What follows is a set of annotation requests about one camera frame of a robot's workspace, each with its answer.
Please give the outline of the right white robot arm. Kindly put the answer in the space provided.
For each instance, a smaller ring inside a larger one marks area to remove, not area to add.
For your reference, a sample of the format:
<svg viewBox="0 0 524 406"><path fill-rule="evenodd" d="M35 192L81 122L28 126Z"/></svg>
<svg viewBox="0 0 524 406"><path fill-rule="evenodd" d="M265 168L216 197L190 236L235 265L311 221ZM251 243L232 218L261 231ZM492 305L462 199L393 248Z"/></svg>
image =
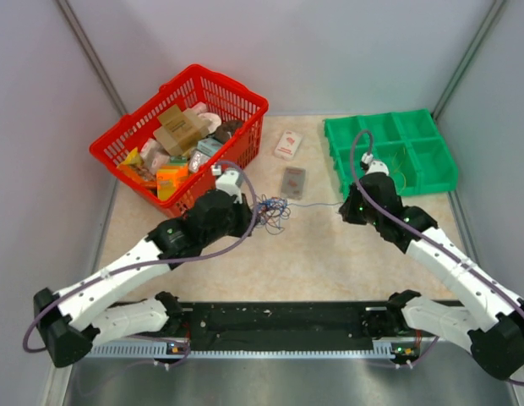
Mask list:
<svg viewBox="0 0 524 406"><path fill-rule="evenodd" d="M423 330L464 349L493 378L524 366L524 298L496 282L456 248L423 209L405 206L392 178L355 179L339 210L344 222L371 225L379 236L425 266L461 302L449 307L418 293L397 294L386 325L395 334Z"/></svg>

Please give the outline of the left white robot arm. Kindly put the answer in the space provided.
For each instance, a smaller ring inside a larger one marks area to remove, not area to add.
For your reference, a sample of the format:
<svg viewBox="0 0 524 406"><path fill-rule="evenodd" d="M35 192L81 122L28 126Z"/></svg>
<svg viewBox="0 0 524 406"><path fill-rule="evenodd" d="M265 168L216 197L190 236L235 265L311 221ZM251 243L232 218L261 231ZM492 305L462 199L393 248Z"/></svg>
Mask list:
<svg viewBox="0 0 524 406"><path fill-rule="evenodd" d="M73 365L94 347L121 337L174 335L182 328L183 315L172 294L134 304L118 301L184 263L208 259L204 250L219 239L234 237L241 244L254 224L244 193L211 189L180 217L159 223L110 265L67 288L38 291L28 330L39 333L43 351L57 368Z"/></svg>

